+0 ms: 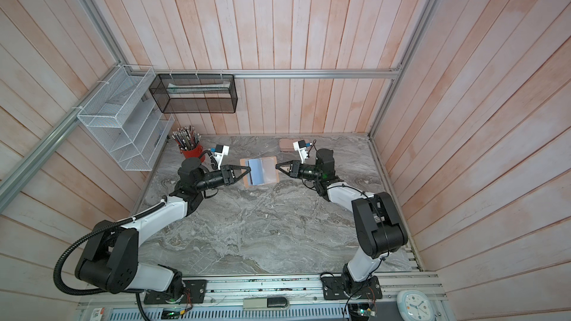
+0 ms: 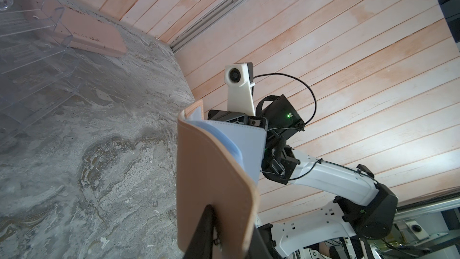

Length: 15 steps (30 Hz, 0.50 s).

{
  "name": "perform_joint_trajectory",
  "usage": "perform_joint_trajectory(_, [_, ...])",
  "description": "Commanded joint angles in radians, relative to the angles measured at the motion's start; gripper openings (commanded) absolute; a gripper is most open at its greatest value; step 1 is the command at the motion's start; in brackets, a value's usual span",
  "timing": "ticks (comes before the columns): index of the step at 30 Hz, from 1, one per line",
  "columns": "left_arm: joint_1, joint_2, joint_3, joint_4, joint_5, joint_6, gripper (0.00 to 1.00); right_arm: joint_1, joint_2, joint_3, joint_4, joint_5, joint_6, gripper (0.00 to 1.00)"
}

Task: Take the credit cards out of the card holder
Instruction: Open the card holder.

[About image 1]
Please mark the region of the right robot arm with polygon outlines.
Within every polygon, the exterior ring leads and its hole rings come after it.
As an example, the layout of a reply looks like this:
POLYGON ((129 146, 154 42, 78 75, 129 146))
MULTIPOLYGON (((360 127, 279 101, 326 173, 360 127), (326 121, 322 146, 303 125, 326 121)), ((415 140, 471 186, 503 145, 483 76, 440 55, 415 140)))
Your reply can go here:
POLYGON ((391 254, 407 245, 408 235, 396 204, 387 192, 366 193, 339 178, 334 152, 319 149, 314 164, 303 160, 279 163, 276 170, 311 182, 309 187, 328 202, 352 212, 358 250, 343 266, 340 276, 324 272, 320 276, 326 300, 353 297, 380 297, 379 280, 374 273, 391 254))

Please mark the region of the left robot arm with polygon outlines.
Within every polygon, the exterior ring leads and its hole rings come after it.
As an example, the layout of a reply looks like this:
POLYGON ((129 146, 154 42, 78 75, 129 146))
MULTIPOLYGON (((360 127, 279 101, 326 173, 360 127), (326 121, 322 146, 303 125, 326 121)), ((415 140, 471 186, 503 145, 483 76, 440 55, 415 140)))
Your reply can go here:
POLYGON ((171 194, 155 206, 120 221, 101 221, 92 232, 79 238, 57 260, 53 281, 71 296, 154 291, 177 302, 185 290, 181 272, 171 267, 146 265, 139 260, 139 248, 168 225, 189 217, 208 198, 209 190, 231 186, 251 171, 248 166, 222 165, 209 171, 200 158, 188 158, 178 169, 179 180, 171 194), (83 248, 74 275, 90 285, 80 290, 66 285, 62 269, 68 257, 83 248))

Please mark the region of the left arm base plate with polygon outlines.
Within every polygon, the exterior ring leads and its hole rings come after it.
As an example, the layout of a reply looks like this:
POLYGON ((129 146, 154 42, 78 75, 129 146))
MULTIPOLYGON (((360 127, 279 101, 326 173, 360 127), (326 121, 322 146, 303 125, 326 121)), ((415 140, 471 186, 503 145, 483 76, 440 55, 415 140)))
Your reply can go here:
POLYGON ((181 279, 174 282, 166 291, 147 291, 144 303, 146 305, 202 304, 207 284, 206 279, 181 279))

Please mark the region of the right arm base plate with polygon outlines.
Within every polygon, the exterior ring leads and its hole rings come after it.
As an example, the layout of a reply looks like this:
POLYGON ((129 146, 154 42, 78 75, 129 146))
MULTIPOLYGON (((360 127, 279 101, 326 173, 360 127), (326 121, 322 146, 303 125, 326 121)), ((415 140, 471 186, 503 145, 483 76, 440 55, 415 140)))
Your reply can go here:
POLYGON ((382 289, 376 276, 363 282, 353 282, 348 276, 334 276, 332 273, 320 275, 325 300, 366 299, 380 300, 382 289))

